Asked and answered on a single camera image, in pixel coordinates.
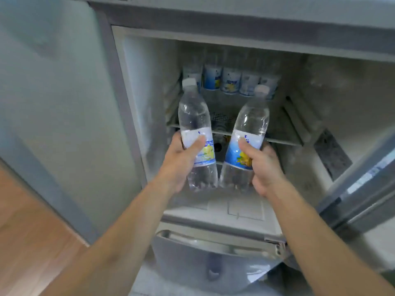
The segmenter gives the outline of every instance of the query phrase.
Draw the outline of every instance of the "person's right hand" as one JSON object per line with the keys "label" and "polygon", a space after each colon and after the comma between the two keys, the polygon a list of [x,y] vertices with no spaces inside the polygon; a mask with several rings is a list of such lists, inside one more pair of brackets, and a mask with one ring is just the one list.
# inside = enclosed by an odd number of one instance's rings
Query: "person's right hand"
{"label": "person's right hand", "polygon": [[286,179],[276,152],[269,143],[265,142],[264,148],[259,150],[248,144],[244,138],[241,138],[239,147],[252,159],[252,169],[255,173],[252,184],[259,195],[265,196],[274,184]]}

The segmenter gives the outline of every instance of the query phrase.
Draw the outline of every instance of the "bare skin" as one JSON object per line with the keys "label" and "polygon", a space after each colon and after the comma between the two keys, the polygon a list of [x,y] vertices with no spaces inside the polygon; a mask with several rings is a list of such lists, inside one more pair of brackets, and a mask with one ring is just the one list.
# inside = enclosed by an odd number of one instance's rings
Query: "bare skin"
{"label": "bare skin", "polygon": [[[176,133],[155,179],[41,295],[128,295],[171,196],[182,189],[204,144],[202,136],[183,150],[180,134]],[[316,295],[395,296],[393,287],[369,269],[287,181],[270,146],[260,151],[245,140],[240,140],[239,146],[252,158],[252,183],[272,204]]]}

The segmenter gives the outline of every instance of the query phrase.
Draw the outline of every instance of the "forearm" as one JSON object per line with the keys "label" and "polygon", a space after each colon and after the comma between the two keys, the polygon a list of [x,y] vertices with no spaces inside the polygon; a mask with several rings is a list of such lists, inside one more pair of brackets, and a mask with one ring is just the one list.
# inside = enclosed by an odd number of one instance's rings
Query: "forearm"
{"label": "forearm", "polygon": [[173,192],[155,179],[42,295],[127,295]]}
{"label": "forearm", "polygon": [[281,229],[316,295],[394,295],[287,181],[268,193]]}

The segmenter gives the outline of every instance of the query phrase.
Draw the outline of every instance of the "wooden floor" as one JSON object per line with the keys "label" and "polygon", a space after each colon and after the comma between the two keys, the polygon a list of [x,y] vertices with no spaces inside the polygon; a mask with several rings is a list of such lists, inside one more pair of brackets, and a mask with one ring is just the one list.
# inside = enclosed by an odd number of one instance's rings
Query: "wooden floor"
{"label": "wooden floor", "polygon": [[35,296],[86,246],[0,167],[0,295]]}

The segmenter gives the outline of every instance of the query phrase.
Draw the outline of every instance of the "bottle cap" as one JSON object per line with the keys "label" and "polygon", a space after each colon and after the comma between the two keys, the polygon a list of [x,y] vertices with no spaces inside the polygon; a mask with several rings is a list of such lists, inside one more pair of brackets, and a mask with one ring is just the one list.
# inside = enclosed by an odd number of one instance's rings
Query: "bottle cap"
{"label": "bottle cap", "polygon": [[196,86],[196,79],[195,78],[186,78],[182,80],[182,88],[187,87],[187,86]]}
{"label": "bottle cap", "polygon": [[259,84],[259,85],[255,86],[254,92],[257,97],[265,96],[265,95],[269,94],[270,87],[266,86],[266,85]]}

